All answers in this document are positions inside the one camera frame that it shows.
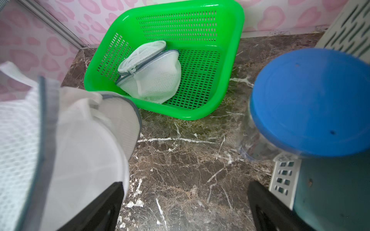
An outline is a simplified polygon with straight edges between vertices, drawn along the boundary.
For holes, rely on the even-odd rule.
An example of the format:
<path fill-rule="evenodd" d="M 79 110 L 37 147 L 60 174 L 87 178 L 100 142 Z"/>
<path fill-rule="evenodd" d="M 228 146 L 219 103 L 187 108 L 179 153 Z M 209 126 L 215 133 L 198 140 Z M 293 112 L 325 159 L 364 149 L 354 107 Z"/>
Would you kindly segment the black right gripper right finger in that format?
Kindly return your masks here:
<path fill-rule="evenodd" d="M 260 182 L 249 183 L 251 213 L 258 231 L 312 231 L 313 228 L 292 212 Z"/>

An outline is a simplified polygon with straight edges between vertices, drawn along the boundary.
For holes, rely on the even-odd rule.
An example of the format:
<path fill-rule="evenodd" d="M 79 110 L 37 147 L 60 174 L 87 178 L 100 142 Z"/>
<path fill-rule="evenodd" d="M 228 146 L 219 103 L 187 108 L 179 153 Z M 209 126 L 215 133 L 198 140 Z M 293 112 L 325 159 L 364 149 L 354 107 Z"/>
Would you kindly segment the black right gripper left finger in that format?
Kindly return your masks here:
<path fill-rule="evenodd" d="M 60 231 L 113 231 L 124 198 L 122 182 L 111 184 Z"/>

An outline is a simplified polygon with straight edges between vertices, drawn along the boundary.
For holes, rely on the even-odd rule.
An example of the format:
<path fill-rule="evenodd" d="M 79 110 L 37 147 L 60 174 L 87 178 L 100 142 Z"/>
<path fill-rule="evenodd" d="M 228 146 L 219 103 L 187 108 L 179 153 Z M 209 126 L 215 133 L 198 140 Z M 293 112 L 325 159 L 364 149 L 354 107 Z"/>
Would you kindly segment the white mesh laundry bag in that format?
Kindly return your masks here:
<path fill-rule="evenodd" d="M 59 231 L 111 184 L 130 185 L 129 160 L 142 119 L 129 99 L 61 87 L 1 64 L 29 86 L 1 102 L 1 230 Z"/>

